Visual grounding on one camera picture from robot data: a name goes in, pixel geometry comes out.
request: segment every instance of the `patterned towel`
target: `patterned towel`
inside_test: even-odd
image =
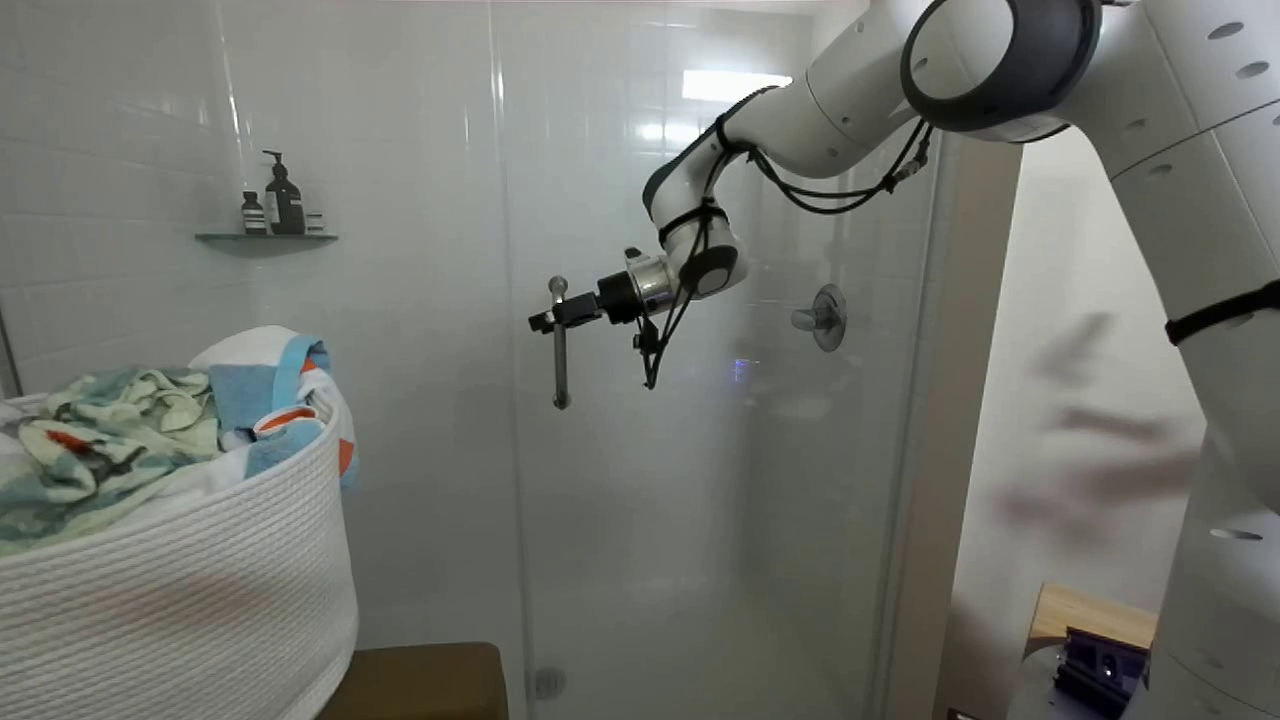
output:
[[[8,415],[0,435],[0,553],[103,529],[155,479],[219,457],[206,371],[85,374]]]

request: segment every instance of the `corner shelf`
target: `corner shelf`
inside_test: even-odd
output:
[[[341,234],[243,234],[243,233],[197,233],[201,245],[332,245]]]

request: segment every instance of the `cable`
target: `cable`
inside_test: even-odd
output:
[[[700,218],[698,238],[692,238],[692,246],[687,246],[687,260],[698,260],[698,255],[710,252],[710,245],[712,245],[712,224],[717,224],[717,217],[703,217],[703,218]],[[644,388],[658,388],[658,374],[660,374],[660,368],[666,368],[666,357],[670,357],[670,348],[671,348],[671,337],[676,337],[682,323],[684,323],[684,312],[687,312],[687,302],[692,302],[692,292],[698,292],[698,282],[682,282],[682,288],[676,288],[676,299],[671,299],[671,312],[670,312],[666,331],[660,331],[660,339],[658,339],[658,353],[644,357]]]
[[[879,190],[895,190],[902,178],[918,177],[927,165],[927,143],[931,143],[931,123],[918,121],[911,134],[905,138],[905,148],[895,152],[879,183],[858,188],[858,190],[801,188],[801,183],[787,183],[762,148],[754,148],[749,157],[762,169],[762,177],[771,178],[798,206],[816,217],[844,217],[863,206]]]
[[[712,132],[717,132],[717,138],[722,138],[726,148],[733,148],[727,134],[726,134],[726,121],[727,121],[733,112],[726,112],[726,114],[712,123]],[[762,169],[762,177],[771,178],[777,190],[787,194],[798,206],[816,213],[816,217],[844,217],[844,213],[858,213],[858,206],[873,203],[873,199],[883,194],[883,190],[895,190],[902,178],[918,177],[918,170],[927,165],[927,143],[931,143],[931,123],[927,123],[927,121],[918,121],[911,134],[905,138],[905,148],[895,152],[895,158],[887,165],[887,170],[879,177],[879,183],[858,188],[858,190],[819,190],[819,188],[787,183],[762,148],[746,148],[746,152],[749,152],[749,158]],[[692,260],[700,260],[700,255],[710,252],[710,245],[712,245],[712,224],[726,218],[726,213],[710,213],[710,206],[717,206],[717,203],[710,203],[710,199],[712,199],[710,190],[712,190],[712,188],[703,188],[703,206],[698,206],[698,213],[687,213],[687,217],[682,217],[682,218],[670,224],[670,227],[682,227],[682,224],[698,218],[698,238],[692,238],[684,265],[692,265]],[[658,374],[660,374],[660,368],[666,368],[666,357],[670,357],[670,348],[671,348],[671,337],[682,331],[682,323],[684,323],[684,316],[687,316],[692,297],[698,297],[698,278],[682,278],[660,337],[658,337],[658,329],[652,329],[652,321],[649,321],[649,312],[644,312],[642,337],[636,337],[636,348],[642,348],[642,358],[644,358],[644,388],[658,388]]]

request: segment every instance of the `glass shower door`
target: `glass shower door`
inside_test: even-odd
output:
[[[518,316],[652,246],[642,188],[754,80],[798,75],[816,14],[497,6]],[[853,183],[879,178],[895,143]],[[658,392],[628,329],[518,337],[527,687],[537,720],[873,717],[931,170],[841,224],[749,165],[722,199],[754,278],[687,312]],[[819,353],[791,329],[848,297]]]

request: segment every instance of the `basket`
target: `basket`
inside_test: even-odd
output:
[[[0,560],[0,717],[318,717],[356,646],[337,427],[197,507]]]

